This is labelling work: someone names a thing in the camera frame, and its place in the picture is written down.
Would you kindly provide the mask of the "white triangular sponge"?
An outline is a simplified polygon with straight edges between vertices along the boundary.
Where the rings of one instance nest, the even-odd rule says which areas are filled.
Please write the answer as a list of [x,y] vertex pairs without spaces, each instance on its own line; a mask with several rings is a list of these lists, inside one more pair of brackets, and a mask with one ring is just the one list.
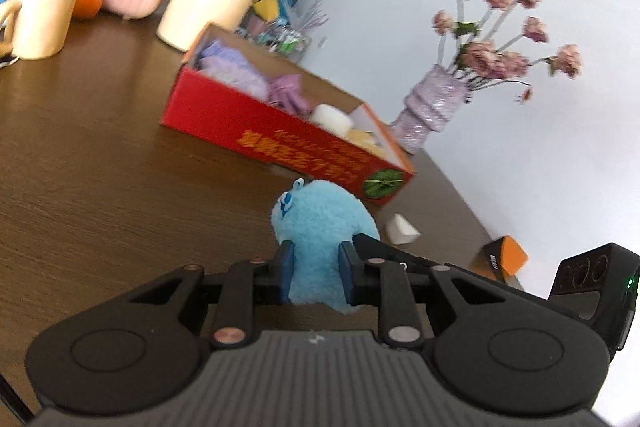
[[385,233],[395,246],[412,244],[421,236],[420,231],[400,213],[395,213],[387,220]]

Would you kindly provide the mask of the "light blue plush toy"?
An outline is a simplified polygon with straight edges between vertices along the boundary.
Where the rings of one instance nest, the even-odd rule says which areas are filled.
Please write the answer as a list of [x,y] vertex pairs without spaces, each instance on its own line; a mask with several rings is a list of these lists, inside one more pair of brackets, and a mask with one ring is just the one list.
[[351,314],[345,298],[338,247],[357,234],[380,237],[371,213],[343,187],[326,180],[299,178],[271,210],[278,243],[294,244],[294,269],[288,300],[296,306],[326,305]]

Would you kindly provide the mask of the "yellow white plush toy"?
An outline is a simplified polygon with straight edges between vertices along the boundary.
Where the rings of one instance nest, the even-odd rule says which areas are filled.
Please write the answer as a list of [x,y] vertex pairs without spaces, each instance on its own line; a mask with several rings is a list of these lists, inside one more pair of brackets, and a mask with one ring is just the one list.
[[370,131],[350,129],[349,132],[347,132],[345,140],[356,147],[362,148],[372,156],[381,159],[387,158],[384,148],[378,143],[378,139],[376,139],[376,136]]

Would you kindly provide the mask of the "white round sponge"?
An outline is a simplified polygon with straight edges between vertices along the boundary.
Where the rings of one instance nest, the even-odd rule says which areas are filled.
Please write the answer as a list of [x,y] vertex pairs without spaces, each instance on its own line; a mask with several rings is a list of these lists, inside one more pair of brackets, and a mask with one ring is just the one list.
[[345,139],[354,127],[354,122],[349,115],[329,104],[318,104],[310,113],[308,121],[341,139]]

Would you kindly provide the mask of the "purple satin bow scrunchie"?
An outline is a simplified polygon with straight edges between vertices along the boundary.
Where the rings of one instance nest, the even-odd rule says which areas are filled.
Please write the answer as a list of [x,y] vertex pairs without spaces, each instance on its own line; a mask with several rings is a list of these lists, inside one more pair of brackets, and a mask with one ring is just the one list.
[[303,94],[300,74],[283,75],[271,80],[268,103],[296,117],[305,118],[311,113],[311,105]]

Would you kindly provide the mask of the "lilac fluffy towel roll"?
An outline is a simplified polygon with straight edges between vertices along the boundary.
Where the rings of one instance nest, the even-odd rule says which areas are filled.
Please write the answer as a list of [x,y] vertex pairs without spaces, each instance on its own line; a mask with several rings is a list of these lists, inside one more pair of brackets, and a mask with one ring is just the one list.
[[266,78],[246,64],[239,64],[219,56],[205,57],[198,64],[200,72],[227,86],[265,102],[269,95]]

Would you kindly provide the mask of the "lavender knitted cloth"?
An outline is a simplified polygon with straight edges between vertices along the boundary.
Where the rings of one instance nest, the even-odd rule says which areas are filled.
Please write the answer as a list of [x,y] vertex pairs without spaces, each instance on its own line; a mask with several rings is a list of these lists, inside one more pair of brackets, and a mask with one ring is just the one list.
[[213,40],[204,46],[198,54],[198,67],[200,69],[209,68],[214,58],[238,66],[246,64],[246,58],[239,50],[226,46],[220,39]]

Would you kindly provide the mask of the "orange black small box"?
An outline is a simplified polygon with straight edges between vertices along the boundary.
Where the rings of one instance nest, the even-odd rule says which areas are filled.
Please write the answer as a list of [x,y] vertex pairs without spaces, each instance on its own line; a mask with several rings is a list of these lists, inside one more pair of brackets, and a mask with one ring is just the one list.
[[528,254],[510,235],[484,245],[472,261],[472,270],[483,277],[506,284],[528,261]]

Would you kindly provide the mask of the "purple textured vase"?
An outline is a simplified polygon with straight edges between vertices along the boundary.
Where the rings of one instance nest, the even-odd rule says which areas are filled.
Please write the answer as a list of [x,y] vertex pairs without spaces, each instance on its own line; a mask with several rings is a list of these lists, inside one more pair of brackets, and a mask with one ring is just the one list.
[[431,133],[445,129],[467,95],[462,81],[434,65],[404,98],[404,108],[388,129],[403,150],[415,154]]

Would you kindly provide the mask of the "red cardboard box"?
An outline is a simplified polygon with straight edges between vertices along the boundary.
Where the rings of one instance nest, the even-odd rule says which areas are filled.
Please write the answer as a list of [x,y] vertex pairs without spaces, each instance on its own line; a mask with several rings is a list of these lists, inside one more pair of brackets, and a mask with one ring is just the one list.
[[[318,124],[207,77],[198,70],[198,56],[215,40],[242,53],[269,80],[297,75],[307,100],[341,109],[356,129],[373,134],[385,155],[371,154]],[[265,164],[334,182],[374,205],[385,205],[416,175],[368,104],[213,24],[202,29],[183,57],[160,123]]]

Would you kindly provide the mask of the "dried pink roses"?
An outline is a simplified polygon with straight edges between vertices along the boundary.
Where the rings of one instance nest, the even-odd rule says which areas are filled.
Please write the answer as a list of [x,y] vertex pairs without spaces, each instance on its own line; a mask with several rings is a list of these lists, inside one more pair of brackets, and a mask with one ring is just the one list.
[[518,101],[528,102],[533,95],[533,86],[526,77],[537,65],[546,66],[549,76],[561,74],[575,80],[582,75],[584,61],[576,44],[564,44],[555,53],[538,58],[529,58],[514,50],[514,46],[523,40],[538,44],[549,42],[547,24],[532,14],[524,18],[515,36],[504,43],[496,43],[499,30],[514,11],[533,11],[539,8],[542,0],[483,0],[486,12],[479,20],[469,20],[465,16],[468,1],[456,0],[454,15],[440,10],[432,18],[432,27],[439,35],[438,64],[444,59],[446,40],[454,40],[454,56],[444,66],[444,73],[463,88],[466,104],[472,101],[476,92],[506,84],[521,87],[523,92]]

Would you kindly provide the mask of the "yellow watering can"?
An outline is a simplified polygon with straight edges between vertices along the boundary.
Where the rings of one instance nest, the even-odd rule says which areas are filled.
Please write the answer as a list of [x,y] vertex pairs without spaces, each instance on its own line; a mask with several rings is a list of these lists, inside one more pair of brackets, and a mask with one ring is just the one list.
[[274,22],[280,17],[279,0],[255,0],[252,9],[259,18],[267,23]]

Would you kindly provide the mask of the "orange fruit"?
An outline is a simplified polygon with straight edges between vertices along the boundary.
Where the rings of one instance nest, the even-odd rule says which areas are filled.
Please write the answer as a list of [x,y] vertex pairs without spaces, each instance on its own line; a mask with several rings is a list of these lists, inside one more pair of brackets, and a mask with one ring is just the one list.
[[92,20],[102,9],[103,0],[76,0],[73,9],[75,20]]

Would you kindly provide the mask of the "yellow ceramic mug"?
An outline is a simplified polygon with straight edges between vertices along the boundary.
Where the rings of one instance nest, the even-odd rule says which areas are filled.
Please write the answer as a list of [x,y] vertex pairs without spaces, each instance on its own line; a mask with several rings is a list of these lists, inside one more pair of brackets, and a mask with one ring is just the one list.
[[6,0],[1,55],[42,60],[62,50],[76,0]]

